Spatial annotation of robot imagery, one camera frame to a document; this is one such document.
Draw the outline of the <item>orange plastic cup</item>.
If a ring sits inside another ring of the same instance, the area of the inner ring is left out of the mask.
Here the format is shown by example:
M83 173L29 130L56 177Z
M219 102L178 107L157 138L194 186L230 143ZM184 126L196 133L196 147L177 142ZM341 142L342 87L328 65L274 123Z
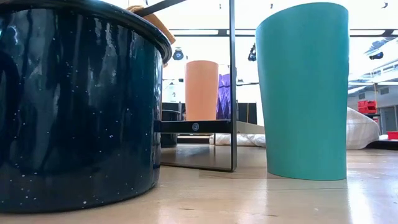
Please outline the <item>orange plastic cup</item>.
M187 121L216 119L218 64L194 60L185 66L185 108Z

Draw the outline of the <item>yellow cloth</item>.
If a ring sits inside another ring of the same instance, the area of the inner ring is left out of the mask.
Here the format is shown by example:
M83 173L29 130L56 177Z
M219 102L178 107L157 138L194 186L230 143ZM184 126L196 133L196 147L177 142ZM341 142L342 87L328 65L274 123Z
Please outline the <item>yellow cloth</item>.
M133 5L129 6L126 8L127 11L136 13L137 11L140 11L141 9L144 9L144 6L140 5ZM168 38L170 44L175 43L175 36L171 34L171 32L166 28L166 26L163 24L163 22L155 15L155 14L149 14L147 16L143 16L143 18L147 21L149 21L151 24L156 26L158 29L162 31L162 33Z

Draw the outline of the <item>opaque teal plastic cup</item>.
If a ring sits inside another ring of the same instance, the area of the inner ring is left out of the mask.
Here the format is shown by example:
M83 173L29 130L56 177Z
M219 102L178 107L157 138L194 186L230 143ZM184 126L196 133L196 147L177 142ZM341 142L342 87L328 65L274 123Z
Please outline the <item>opaque teal plastic cup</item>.
M346 178L348 10L331 2L281 10L256 28L267 170Z

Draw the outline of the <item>large dark blue speckled mug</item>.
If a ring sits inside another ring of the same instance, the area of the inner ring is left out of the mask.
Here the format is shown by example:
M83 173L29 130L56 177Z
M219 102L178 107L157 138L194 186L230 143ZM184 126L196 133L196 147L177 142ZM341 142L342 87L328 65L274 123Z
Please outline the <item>large dark blue speckled mug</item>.
M99 207L160 172L168 38L100 0L0 0L0 213Z

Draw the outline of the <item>red storage bin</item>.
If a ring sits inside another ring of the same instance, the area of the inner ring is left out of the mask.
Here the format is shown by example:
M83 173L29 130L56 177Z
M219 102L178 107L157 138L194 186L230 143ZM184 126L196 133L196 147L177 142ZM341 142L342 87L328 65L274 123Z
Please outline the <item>red storage bin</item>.
M358 101L358 111L362 114L376 114L377 103L375 100Z

